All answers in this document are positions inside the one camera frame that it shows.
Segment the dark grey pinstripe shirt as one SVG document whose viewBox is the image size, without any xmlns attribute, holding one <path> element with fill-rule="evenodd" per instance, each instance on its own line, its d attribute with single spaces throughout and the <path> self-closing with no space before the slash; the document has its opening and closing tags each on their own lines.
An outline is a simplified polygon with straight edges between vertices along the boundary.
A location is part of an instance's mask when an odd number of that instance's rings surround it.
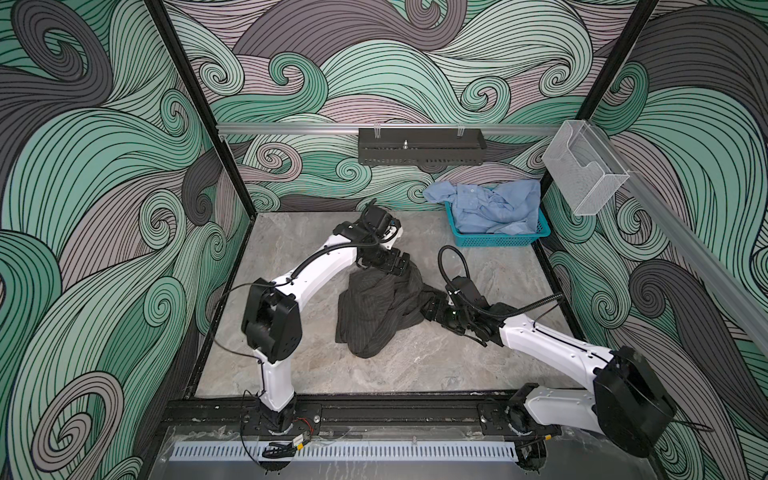
<svg viewBox="0 0 768 480">
<path fill-rule="evenodd" d="M 398 331 L 421 323 L 422 307 L 439 293 L 423 281 L 414 263 L 401 275 L 372 268 L 357 270 L 338 298 L 335 342 L 345 344 L 357 357 L 371 358 Z"/>
</svg>

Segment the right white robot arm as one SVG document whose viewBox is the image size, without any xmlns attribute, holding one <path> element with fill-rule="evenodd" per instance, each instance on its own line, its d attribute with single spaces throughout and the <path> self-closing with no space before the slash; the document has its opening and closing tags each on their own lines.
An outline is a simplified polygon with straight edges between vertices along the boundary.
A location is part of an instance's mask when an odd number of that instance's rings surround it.
<svg viewBox="0 0 768 480">
<path fill-rule="evenodd" d="M 508 401 L 503 418 L 519 459 L 541 459 L 545 442 L 565 427 L 599 434 L 637 458 L 651 455 L 677 408 L 643 355 L 628 346 L 609 349 L 577 340 L 530 317 L 543 305 L 559 305 L 556 294 L 520 308 L 489 304 L 468 271 L 455 277 L 444 268 L 439 272 L 446 287 L 423 305 L 426 320 L 483 347 L 524 353 L 578 385 L 551 389 L 528 383 Z"/>
</svg>

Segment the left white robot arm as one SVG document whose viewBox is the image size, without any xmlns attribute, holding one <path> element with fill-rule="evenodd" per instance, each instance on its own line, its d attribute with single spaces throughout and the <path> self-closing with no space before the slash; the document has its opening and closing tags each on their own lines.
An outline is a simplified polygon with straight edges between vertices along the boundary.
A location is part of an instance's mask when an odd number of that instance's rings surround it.
<svg viewBox="0 0 768 480">
<path fill-rule="evenodd" d="M 403 274 L 410 256 L 394 246 L 401 235 L 401 222 L 370 201 L 357 220 L 338 224 L 298 266 L 249 285 L 241 331 L 261 367 L 260 415 L 270 429 L 287 430 L 295 414 L 291 357 L 302 339 L 301 309 L 349 266 Z"/>
</svg>

